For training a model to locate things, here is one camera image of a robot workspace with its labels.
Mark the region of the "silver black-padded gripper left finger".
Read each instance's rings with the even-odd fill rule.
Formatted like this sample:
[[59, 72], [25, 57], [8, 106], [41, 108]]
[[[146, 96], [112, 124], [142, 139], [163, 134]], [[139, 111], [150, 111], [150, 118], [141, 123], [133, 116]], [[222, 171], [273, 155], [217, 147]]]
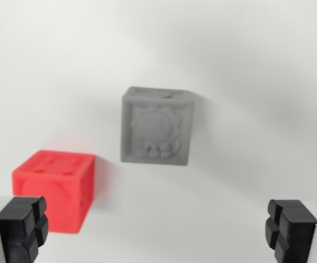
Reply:
[[0, 197], [0, 262], [34, 262], [49, 223], [44, 197]]

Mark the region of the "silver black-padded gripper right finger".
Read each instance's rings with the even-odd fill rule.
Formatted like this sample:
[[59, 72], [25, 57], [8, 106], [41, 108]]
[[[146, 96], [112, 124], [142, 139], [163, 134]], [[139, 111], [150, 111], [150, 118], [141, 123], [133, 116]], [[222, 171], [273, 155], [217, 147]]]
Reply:
[[310, 200], [272, 199], [265, 238], [280, 263], [317, 262], [317, 205]]

